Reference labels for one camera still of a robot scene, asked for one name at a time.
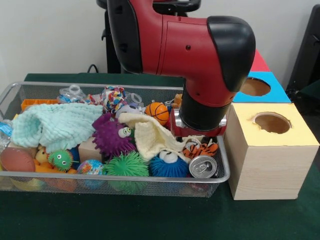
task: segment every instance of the cream knitted blanket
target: cream knitted blanket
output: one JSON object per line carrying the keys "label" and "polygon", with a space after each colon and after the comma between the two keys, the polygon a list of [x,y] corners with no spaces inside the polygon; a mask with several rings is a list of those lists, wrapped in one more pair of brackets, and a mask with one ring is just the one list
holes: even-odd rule
{"label": "cream knitted blanket", "polygon": [[151,160],[154,156],[163,150],[174,152],[180,158],[189,163],[190,158],[187,158],[182,153],[186,143],[192,140],[199,143],[199,140],[194,137],[185,137],[183,142],[176,141],[172,133],[161,126],[161,124],[151,116],[123,112],[118,118],[119,123],[128,125],[134,130],[134,139],[136,148],[140,155],[146,160]]}

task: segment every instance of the white wall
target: white wall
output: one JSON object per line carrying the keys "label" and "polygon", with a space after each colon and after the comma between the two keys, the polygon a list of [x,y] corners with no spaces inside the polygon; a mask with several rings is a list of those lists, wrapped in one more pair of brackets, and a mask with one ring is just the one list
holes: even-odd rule
{"label": "white wall", "polygon": [[[202,0],[193,17],[245,19],[257,48],[285,86],[318,0]],[[79,73],[91,63],[106,71],[100,40],[104,10],[95,0],[0,1],[0,90],[27,73]]]}
{"label": "white wall", "polygon": [[0,90],[27,73],[107,71],[96,0],[1,0]]}

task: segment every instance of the box with circular hole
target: box with circular hole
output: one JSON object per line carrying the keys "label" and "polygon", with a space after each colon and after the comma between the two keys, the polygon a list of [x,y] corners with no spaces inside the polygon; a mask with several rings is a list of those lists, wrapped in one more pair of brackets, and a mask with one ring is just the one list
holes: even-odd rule
{"label": "box with circular hole", "polygon": [[272,72],[251,71],[234,103],[291,103]]}
{"label": "box with circular hole", "polygon": [[293,103],[233,103],[224,142],[235,200],[296,199],[319,148]]}

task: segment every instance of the blue spiky ball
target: blue spiky ball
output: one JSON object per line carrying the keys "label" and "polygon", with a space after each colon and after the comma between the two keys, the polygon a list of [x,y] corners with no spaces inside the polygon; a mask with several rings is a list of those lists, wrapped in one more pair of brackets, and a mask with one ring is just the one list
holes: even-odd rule
{"label": "blue spiky ball", "polygon": [[155,156],[149,163],[150,175],[153,177],[185,178],[189,172],[188,164],[177,155],[173,160],[166,160],[167,156],[173,154],[172,152],[161,152]]}

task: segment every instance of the yellow box top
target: yellow box top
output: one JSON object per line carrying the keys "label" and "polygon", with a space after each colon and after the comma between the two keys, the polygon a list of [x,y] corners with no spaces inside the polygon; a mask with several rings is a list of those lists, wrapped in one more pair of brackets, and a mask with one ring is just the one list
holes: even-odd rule
{"label": "yellow box top", "polygon": [[248,146],[319,146],[293,103],[233,103]]}

